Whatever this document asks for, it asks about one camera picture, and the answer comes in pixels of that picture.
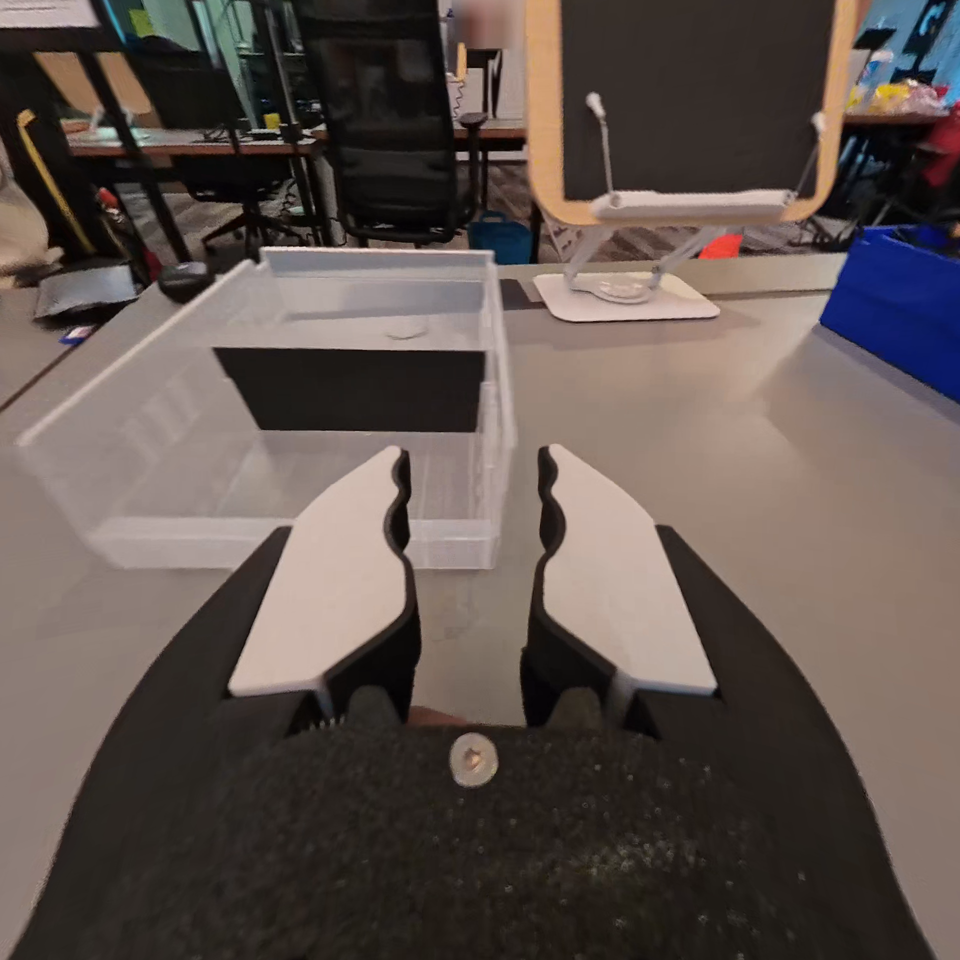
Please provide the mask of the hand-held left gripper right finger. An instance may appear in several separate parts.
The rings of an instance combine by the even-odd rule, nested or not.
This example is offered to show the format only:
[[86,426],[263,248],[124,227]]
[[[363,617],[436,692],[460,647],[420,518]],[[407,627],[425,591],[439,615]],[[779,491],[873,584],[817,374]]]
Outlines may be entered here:
[[523,714],[545,726],[591,691],[623,726],[644,693],[714,698],[719,683],[661,528],[613,480],[558,443],[536,454],[541,556],[521,651]]

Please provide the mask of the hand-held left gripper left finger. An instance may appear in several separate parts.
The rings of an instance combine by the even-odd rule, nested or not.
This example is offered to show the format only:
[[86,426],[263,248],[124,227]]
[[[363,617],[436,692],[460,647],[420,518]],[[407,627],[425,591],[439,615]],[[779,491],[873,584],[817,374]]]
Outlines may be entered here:
[[408,453],[390,445],[296,518],[229,678],[232,697],[311,694],[326,719],[386,693],[406,719],[422,653]]

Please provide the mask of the clear plastic bin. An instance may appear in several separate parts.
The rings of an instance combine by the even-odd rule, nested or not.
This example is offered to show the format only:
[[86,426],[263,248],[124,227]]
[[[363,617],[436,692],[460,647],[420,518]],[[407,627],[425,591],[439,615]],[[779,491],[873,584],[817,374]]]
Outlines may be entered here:
[[[217,347],[486,354],[477,428],[258,428]],[[16,441],[85,542],[124,569],[232,570],[389,446],[410,458],[407,554],[490,570],[517,439],[488,250],[268,247],[163,319]]]

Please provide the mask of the blue plastic bin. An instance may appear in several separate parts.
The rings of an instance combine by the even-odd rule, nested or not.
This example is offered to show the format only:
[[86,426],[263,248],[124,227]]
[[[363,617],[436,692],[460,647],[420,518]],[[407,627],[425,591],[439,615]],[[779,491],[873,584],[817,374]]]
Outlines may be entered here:
[[959,246],[940,224],[868,227],[820,325],[959,402]]

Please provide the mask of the grey desk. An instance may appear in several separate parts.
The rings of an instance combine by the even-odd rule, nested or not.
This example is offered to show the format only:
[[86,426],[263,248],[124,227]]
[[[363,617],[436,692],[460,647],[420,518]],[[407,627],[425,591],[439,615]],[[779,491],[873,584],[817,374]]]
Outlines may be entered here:
[[[958,958],[958,405],[819,324],[833,257],[696,262],[714,321],[506,314],[518,442],[496,568],[417,577],[414,702],[522,718],[515,671],[539,555],[536,451],[559,443],[673,526],[763,622],[846,741],[930,946]],[[14,441],[153,331],[150,289],[74,351],[16,355],[3,294],[2,958],[106,732],[221,571],[118,570]]]
[[21,401],[50,375],[78,343],[61,342],[63,331],[35,322],[33,289],[1,292],[1,413]]

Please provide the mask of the black divider panel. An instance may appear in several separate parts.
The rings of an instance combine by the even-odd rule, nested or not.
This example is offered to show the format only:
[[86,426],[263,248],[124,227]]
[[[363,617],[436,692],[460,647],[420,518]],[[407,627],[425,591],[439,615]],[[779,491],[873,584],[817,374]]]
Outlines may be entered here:
[[477,428],[486,354],[217,346],[262,431],[454,433]]

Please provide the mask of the white folding stand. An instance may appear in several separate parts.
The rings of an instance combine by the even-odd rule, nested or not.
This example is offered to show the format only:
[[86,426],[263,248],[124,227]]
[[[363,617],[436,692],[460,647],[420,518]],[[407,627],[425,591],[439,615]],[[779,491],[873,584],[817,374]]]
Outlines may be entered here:
[[[799,191],[819,162],[826,128],[820,111],[811,117],[815,132],[808,161],[792,189],[751,188],[739,191],[662,192],[625,190],[614,185],[610,131],[600,94],[590,91],[586,108],[599,126],[606,181],[605,193],[589,203],[591,225],[545,221],[562,263],[562,274],[540,274],[534,286],[551,315],[567,323],[712,320],[719,310],[673,272],[701,254],[727,233],[727,227],[745,220],[778,221],[799,199]],[[696,221],[699,229],[649,271],[599,272],[586,270],[599,249],[620,225],[637,220]]]

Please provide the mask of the black earbuds case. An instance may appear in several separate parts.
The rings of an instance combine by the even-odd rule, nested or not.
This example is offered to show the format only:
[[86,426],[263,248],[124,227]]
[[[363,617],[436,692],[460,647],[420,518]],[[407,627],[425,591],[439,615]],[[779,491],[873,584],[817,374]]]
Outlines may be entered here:
[[171,303],[184,306],[210,288],[216,274],[203,261],[184,261],[164,266],[156,285],[160,293]]

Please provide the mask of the blue bucket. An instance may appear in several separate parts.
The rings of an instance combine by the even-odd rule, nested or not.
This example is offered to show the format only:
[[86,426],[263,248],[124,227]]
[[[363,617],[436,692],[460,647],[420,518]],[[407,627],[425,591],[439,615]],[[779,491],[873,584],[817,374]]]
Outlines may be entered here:
[[500,266],[529,265],[533,262],[533,234],[523,222],[497,210],[484,210],[466,225],[472,250],[490,251]]

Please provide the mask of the grey pouch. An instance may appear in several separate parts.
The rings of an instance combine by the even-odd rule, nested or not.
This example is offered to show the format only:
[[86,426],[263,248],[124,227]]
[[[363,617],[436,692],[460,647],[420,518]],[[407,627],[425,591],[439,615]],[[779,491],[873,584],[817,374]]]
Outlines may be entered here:
[[126,263],[62,270],[38,283],[33,318],[47,321],[96,307],[126,306],[140,292]]

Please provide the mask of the black mesh office chair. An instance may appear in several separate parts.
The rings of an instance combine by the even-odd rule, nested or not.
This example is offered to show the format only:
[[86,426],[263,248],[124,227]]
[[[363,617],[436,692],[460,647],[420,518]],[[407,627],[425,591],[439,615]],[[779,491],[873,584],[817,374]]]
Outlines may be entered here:
[[344,232],[361,247],[450,243],[477,213],[486,115],[466,115],[458,145],[438,3],[293,8]]

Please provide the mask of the wooden background table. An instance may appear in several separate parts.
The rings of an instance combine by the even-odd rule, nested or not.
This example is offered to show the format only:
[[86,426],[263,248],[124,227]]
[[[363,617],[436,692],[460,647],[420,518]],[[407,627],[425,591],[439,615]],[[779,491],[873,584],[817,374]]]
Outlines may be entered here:
[[[138,129],[133,135],[137,149],[149,159],[219,158],[236,156],[293,157],[309,156],[319,149],[323,138],[309,134],[300,138],[295,147],[282,138],[257,140],[239,136],[234,144],[230,138],[205,137],[194,129]],[[83,130],[66,135],[69,151],[77,159],[128,159],[130,154],[116,132],[110,128]]]

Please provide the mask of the yellow pole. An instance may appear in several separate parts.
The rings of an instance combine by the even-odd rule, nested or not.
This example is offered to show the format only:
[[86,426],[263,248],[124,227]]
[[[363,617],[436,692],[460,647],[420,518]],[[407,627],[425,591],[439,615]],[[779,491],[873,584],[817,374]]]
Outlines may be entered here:
[[106,245],[94,191],[77,168],[59,122],[24,106],[14,116],[13,129],[18,181],[29,186],[56,244],[74,260],[101,255]]

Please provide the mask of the wood-framed black board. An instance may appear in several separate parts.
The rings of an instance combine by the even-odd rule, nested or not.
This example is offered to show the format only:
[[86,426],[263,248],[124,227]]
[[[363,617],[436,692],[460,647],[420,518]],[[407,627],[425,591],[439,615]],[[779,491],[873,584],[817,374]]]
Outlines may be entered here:
[[528,176],[575,227],[798,222],[836,179],[858,2],[524,4]]

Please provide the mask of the black metal rack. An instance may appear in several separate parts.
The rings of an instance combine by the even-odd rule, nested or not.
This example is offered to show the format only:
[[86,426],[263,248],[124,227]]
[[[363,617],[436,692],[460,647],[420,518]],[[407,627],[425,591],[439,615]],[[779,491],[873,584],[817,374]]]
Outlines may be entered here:
[[152,164],[141,150],[121,103],[101,65],[99,55],[122,52],[123,34],[108,2],[3,1],[2,51],[14,53],[73,53],[132,165],[176,261],[192,259],[162,194]]

